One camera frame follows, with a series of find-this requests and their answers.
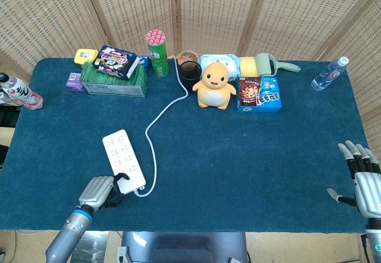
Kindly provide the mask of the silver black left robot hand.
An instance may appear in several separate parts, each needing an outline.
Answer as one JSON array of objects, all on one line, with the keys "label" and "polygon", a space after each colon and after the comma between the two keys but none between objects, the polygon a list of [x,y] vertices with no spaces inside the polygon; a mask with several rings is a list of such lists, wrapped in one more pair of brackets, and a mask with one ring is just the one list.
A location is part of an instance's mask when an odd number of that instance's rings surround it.
[{"label": "silver black left robot hand", "polygon": [[117,184],[120,179],[130,177],[125,173],[94,177],[80,195],[78,208],[93,216],[99,209],[119,206],[124,197]]}]

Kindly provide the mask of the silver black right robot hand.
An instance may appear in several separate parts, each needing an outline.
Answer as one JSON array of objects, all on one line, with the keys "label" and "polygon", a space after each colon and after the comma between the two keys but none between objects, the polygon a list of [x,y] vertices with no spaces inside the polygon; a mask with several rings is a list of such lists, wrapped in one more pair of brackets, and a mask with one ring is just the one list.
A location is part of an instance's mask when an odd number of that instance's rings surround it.
[{"label": "silver black right robot hand", "polygon": [[332,188],[327,192],[336,202],[356,207],[364,218],[381,219],[381,164],[371,150],[350,140],[338,143],[338,148],[346,160],[354,197],[338,194]]}]

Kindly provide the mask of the white power strip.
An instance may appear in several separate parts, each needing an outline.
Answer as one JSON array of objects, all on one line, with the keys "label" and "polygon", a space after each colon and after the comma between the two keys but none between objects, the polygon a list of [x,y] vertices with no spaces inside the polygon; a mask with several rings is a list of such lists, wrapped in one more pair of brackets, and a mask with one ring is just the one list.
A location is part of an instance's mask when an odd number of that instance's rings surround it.
[{"label": "white power strip", "polygon": [[120,173],[128,176],[121,177],[118,186],[122,194],[138,191],[144,188],[146,180],[125,130],[119,130],[102,138],[102,142],[114,175]]}]

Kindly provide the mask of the small purple box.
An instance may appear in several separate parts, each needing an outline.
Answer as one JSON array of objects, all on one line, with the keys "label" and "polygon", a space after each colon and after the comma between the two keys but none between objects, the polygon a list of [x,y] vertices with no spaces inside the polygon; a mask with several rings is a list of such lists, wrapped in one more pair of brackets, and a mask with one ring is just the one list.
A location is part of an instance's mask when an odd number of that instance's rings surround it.
[{"label": "small purple box", "polygon": [[66,87],[70,91],[74,91],[74,92],[87,92],[84,85],[82,85],[80,78],[81,78],[80,73],[70,73],[66,83]]}]

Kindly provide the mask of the clear water bottle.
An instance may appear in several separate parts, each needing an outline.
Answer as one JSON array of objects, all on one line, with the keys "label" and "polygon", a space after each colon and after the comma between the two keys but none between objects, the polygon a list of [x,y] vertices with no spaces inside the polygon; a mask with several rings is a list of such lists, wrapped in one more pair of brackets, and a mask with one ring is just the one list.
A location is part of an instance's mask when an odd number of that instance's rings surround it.
[{"label": "clear water bottle", "polygon": [[333,60],[319,75],[311,82],[312,87],[321,91],[328,87],[337,77],[346,71],[349,58],[342,56]]}]

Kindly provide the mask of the white drink bottle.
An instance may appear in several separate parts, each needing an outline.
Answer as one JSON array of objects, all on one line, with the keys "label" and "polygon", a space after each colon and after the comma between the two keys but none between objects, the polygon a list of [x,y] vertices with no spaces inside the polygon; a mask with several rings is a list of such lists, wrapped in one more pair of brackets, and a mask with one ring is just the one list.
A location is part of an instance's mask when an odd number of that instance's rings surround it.
[{"label": "white drink bottle", "polygon": [[0,85],[8,96],[20,101],[26,108],[30,110],[42,108],[43,97],[31,90],[22,79],[0,73]]}]

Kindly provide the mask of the blue carpet mat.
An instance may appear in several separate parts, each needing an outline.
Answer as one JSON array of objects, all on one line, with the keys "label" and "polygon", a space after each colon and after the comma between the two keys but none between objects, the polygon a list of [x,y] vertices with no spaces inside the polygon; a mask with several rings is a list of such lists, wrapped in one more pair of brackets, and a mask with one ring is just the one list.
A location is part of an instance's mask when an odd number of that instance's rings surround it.
[{"label": "blue carpet mat", "polygon": [[0,229],[58,230],[96,176],[112,173],[102,138],[125,130],[146,179],[141,197],[95,213],[93,230],[361,233],[365,219],[337,203],[353,196],[338,143],[365,145],[347,74],[320,92],[327,64],[277,74],[275,113],[200,108],[176,74],[149,75],[143,98],[66,88],[71,58],[45,58],[30,86],[43,107],[21,110],[0,175]]}]

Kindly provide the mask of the dark printed snack bag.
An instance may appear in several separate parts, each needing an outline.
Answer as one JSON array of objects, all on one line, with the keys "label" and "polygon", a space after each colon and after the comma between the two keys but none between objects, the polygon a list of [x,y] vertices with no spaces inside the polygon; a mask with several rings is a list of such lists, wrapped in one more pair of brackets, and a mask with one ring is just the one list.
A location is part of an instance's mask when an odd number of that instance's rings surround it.
[{"label": "dark printed snack bag", "polygon": [[140,58],[135,53],[103,45],[92,65],[102,73],[128,80],[139,61]]}]

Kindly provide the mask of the small yellow box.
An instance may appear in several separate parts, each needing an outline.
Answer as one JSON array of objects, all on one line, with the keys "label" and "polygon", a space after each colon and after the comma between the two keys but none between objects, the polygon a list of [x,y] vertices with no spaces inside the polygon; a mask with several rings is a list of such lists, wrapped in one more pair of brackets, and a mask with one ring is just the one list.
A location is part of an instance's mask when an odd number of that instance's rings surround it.
[{"label": "small yellow box", "polygon": [[78,49],[75,56],[74,62],[79,65],[83,65],[86,62],[93,62],[98,56],[98,51],[95,49]]}]

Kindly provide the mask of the green chips can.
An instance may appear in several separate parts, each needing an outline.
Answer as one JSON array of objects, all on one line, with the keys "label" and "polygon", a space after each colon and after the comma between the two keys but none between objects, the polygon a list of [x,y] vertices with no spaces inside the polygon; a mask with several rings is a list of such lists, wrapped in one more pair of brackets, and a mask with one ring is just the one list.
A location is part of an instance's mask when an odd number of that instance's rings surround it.
[{"label": "green chips can", "polygon": [[159,77],[168,74],[165,33],[159,29],[150,30],[145,36],[154,73]]}]

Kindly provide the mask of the black mesh cup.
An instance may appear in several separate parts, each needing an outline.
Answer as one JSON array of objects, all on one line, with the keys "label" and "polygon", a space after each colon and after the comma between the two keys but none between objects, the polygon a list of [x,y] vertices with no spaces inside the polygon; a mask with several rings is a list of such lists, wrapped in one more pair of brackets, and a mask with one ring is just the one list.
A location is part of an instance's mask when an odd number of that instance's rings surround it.
[{"label": "black mesh cup", "polygon": [[180,81],[188,91],[192,91],[193,86],[200,81],[201,73],[201,66],[195,61],[185,61],[180,64]]}]

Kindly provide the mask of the yellow plush toy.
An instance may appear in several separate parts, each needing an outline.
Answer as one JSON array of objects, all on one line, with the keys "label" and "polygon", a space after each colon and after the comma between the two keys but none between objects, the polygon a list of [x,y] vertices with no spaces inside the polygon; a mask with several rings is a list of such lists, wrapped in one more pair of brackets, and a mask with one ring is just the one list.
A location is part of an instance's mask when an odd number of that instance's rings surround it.
[{"label": "yellow plush toy", "polygon": [[200,108],[216,107],[225,110],[229,104],[230,96],[236,95],[236,89],[228,84],[229,71],[220,62],[209,64],[201,77],[201,80],[192,86],[197,92],[198,105]]}]

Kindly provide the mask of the pale green lint roller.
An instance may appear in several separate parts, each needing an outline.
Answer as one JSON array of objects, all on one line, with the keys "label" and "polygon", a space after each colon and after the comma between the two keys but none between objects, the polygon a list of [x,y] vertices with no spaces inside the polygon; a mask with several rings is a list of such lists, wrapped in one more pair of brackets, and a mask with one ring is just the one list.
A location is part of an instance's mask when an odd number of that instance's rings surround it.
[{"label": "pale green lint roller", "polygon": [[259,77],[275,76],[278,69],[283,69],[291,72],[300,72],[301,68],[298,65],[288,62],[280,62],[272,54],[259,53],[255,56],[257,66],[257,74]]}]

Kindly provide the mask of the yellow sponge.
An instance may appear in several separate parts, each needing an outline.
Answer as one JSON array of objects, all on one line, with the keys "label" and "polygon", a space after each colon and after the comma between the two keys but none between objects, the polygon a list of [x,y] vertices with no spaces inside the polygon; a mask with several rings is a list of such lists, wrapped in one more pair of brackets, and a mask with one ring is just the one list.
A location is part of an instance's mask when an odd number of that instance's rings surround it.
[{"label": "yellow sponge", "polygon": [[241,77],[258,77],[255,57],[240,57]]}]

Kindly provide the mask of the shiny metal base plate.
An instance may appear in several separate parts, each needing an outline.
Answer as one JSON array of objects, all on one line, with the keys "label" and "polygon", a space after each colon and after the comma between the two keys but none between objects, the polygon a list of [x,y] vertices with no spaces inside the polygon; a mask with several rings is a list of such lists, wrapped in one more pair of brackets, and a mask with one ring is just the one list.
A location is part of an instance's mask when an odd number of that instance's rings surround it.
[{"label": "shiny metal base plate", "polygon": [[70,263],[104,263],[107,231],[86,231],[74,249]]}]

